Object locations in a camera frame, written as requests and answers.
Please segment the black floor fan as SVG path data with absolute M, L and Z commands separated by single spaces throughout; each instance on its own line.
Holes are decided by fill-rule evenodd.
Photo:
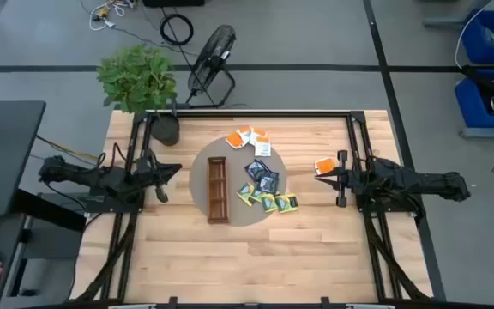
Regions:
M 236 32 L 230 25 L 220 25 L 209 37 L 196 62 L 190 69 L 190 76 L 188 79 L 190 95 L 185 101 L 185 105 L 188 108 L 221 107 L 226 103 L 232 90 L 236 86 L 235 79 L 226 68 L 226 61 L 231 55 L 232 47 L 236 39 Z M 223 72 L 230 80 L 230 87 L 220 102 L 215 104 L 208 94 L 208 88 L 220 72 Z M 191 105 L 191 99 L 199 94 L 206 94 L 211 101 L 211 104 Z

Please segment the black desk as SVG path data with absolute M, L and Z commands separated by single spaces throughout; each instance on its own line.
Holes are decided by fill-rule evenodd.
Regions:
M 45 111 L 44 101 L 0 101 L 0 216 L 11 212 Z

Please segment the grey cart base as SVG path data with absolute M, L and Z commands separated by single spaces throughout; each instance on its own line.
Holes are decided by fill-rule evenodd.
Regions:
M 466 127 L 460 131 L 463 138 L 494 138 L 494 128 Z

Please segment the round grey mat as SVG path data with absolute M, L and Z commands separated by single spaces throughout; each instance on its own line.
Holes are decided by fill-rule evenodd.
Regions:
M 245 227 L 265 220 L 270 216 L 260 203 L 248 206 L 238 196 L 237 191 L 249 182 L 255 181 L 245 171 L 245 167 L 252 163 L 255 148 L 247 144 L 243 148 L 233 149 L 220 137 L 202 148 L 192 163 L 189 176 L 190 194 L 195 206 L 208 216 L 208 158 L 226 157 L 227 194 L 229 196 L 229 225 Z

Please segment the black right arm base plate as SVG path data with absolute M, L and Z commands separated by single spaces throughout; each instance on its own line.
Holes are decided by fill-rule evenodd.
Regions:
M 414 213 L 418 200 L 409 193 L 395 188 L 389 181 L 362 185 L 355 193 L 359 210 L 367 207 L 370 212 L 409 212 Z

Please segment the green potted plant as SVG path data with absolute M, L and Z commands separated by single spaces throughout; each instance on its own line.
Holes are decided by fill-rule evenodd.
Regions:
M 170 59 L 160 49 L 135 45 L 102 58 L 97 80 L 105 94 L 103 106 L 116 103 L 127 113 L 152 111 L 154 120 L 149 125 L 152 137 L 165 146 L 178 143 L 177 82 Z

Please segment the black box on floor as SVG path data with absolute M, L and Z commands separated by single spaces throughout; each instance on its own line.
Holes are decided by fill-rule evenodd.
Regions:
M 149 8 L 203 6 L 206 0 L 142 0 Z

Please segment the black aluminium table frame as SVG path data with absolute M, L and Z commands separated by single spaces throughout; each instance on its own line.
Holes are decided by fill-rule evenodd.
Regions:
M 66 309 L 157 304 L 171 296 L 178 309 L 321 308 L 374 303 L 377 294 L 364 220 L 353 203 L 340 208 L 336 192 L 315 179 L 313 163 L 349 148 L 342 111 L 213 110 L 180 112 L 180 140 L 152 143 L 157 158 L 182 168 L 166 187 L 167 203 L 149 191 L 136 223 L 125 296 L 79 301 Z M 265 130 L 285 164 L 281 188 L 300 208 L 248 227 L 211 225 L 189 190 L 198 152 L 233 130 Z

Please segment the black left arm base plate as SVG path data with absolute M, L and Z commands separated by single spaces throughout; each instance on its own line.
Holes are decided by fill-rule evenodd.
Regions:
M 85 209 L 89 213 L 116 213 L 130 214 L 142 212 L 144 207 L 145 190 L 130 188 L 124 189 L 110 186 L 92 187 L 89 193 L 80 197 Z

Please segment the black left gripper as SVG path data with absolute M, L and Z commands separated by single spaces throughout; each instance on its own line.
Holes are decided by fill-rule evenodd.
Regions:
M 180 163 L 162 163 L 151 149 L 143 150 L 139 159 L 136 160 L 136 173 L 140 179 L 155 186 L 155 193 L 162 203 L 168 202 L 168 196 L 163 188 L 172 177 L 180 171 Z

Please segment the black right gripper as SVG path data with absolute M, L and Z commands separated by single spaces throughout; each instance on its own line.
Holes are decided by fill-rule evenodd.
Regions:
M 317 174 L 317 177 L 319 177 L 317 180 L 330 185 L 336 191 L 338 190 L 339 195 L 336 202 L 337 205 L 342 208 L 346 207 L 347 202 L 345 190 L 350 189 L 354 194 L 361 193 L 369 182 L 370 173 L 373 168 L 371 159 L 354 159 L 353 163 L 359 163 L 359 167 L 353 165 L 351 169 L 347 169 L 347 155 L 348 152 L 346 150 L 340 150 L 337 154 L 340 163 L 339 166 L 333 167 L 325 173 Z M 322 178 L 331 176 L 337 176 L 338 182 L 336 180 Z

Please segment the brown wooden tea box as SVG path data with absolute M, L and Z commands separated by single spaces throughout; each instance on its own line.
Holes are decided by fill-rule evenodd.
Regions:
M 226 157 L 209 157 L 207 168 L 209 224 L 229 222 L 226 175 Z

